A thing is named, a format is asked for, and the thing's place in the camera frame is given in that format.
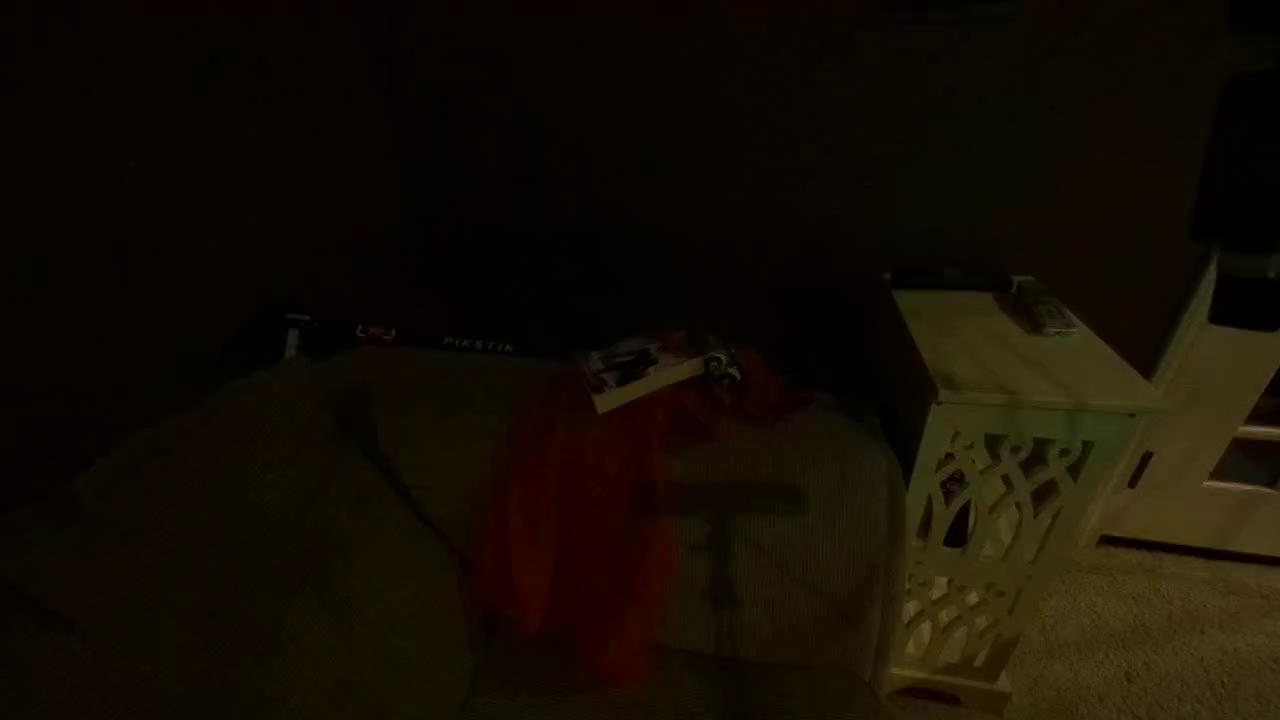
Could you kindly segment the book on sofa arm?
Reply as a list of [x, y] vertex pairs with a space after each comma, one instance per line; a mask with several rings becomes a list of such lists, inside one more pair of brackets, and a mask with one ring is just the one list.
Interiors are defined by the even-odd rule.
[[638, 336], [594, 350], [578, 359], [584, 388], [594, 412], [616, 412], [660, 388], [685, 385], [705, 371], [701, 354], [678, 354], [662, 341]]

